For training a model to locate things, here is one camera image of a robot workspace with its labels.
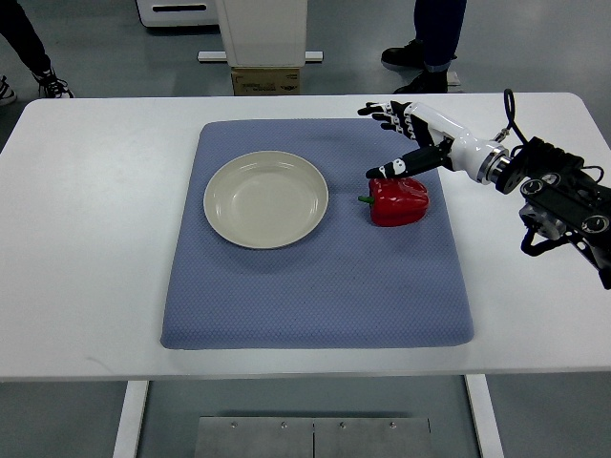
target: white robotic arm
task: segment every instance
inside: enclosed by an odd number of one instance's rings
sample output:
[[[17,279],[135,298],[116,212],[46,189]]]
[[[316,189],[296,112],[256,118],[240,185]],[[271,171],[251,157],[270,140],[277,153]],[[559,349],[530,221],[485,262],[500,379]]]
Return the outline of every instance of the white robotic arm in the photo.
[[[482,140],[469,129],[421,102],[369,103],[359,111],[384,121],[382,127],[418,142],[420,150],[408,153],[377,169],[367,177],[411,177],[439,165],[463,170],[478,183],[495,182],[508,162],[508,151],[495,140]]]
[[[584,159],[533,137],[526,140],[514,123],[514,98],[505,91],[509,124],[494,140],[479,139],[460,123],[420,102],[368,103],[359,115],[382,121],[418,142],[419,149],[393,162],[370,169],[367,178],[412,177],[444,166],[465,171],[481,184],[494,183],[503,193],[520,187],[526,205],[519,211],[527,233],[524,253],[538,256],[565,243],[573,244],[599,271],[602,285],[611,290],[611,189],[601,186],[603,169],[584,166]],[[509,153],[499,142],[513,129],[522,145]],[[598,169],[594,180],[585,169]],[[534,244],[535,235],[545,241]]]

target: table leg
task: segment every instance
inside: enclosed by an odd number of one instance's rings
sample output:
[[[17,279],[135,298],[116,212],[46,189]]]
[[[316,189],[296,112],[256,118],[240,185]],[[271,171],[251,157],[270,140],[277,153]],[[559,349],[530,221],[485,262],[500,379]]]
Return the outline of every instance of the table leg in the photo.
[[[481,458],[503,458],[495,411],[484,374],[465,375]]]
[[[148,388],[147,381],[127,383],[113,458],[136,458]]]

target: robot finger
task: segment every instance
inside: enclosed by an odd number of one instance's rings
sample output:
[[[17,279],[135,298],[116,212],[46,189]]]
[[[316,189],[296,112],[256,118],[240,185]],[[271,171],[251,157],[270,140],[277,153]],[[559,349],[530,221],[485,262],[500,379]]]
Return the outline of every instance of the robot finger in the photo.
[[[392,113],[392,107],[389,103],[367,102],[365,105],[365,108],[361,108],[357,112],[361,116],[371,115],[373,113]]]

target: black pants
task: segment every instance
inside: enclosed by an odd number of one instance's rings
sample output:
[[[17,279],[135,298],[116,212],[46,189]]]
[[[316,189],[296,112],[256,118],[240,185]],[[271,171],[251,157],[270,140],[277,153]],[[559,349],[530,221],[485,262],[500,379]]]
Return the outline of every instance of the black pants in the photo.
[[[16,0],[0,0],[0,33],[33,73],[41,74],[51,68],[45,47]]]

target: white plate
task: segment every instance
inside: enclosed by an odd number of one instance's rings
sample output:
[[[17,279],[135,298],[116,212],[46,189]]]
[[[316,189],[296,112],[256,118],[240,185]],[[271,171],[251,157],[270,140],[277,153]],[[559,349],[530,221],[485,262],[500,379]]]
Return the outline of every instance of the white plate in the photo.
[[[248,248],[278,248],[302,239],[321,221],[327,204],[327,183],[318,169],[282,151],[227,162],[203,194],[213,229]]]

